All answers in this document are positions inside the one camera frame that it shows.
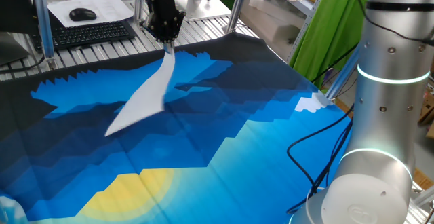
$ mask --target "green curtain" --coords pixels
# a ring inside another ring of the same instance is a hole
[[[290,66],[313,80],[361,38],[363,12],[357,0],[321,0]],[[335,67],[341,69],[350,55]],[[315,82],[320,87],[323,77]]]

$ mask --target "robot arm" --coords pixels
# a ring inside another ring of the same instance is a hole
[[[434,0],[368,0],[366,14],[375,24],[365,21],[363,28],[349,145],[332,184],[311,197],[291,224],[406,219],[413,140],[434,55],[433,47],[418,40],[430,36]]]
[[[149,15],[140,23],[157,41],[170,43],[178,37],[185,12],[176,9],[175,0],[145,0]]]

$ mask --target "keyboard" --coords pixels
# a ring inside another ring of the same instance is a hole
[[[136,33],[126,20],[90,24],[85,26],[52,28],[55,50],[73,47],[88,47],[90,44],[131,39]],[[31,35],[32,44],[38,53],[42,53],[42,40],[39,35]]]

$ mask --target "metal shelf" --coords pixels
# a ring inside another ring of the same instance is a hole
[[[313,3],[309,0],[303,1],[289,1],[292,5],[294,5],[297,9],[302,11],[307,16],[313,15]]]

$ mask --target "computer mouse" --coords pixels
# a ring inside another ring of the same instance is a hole
[[[69,12],[69,18],[72,21],[95,20],[96,14],[92,10],[77,8]]]

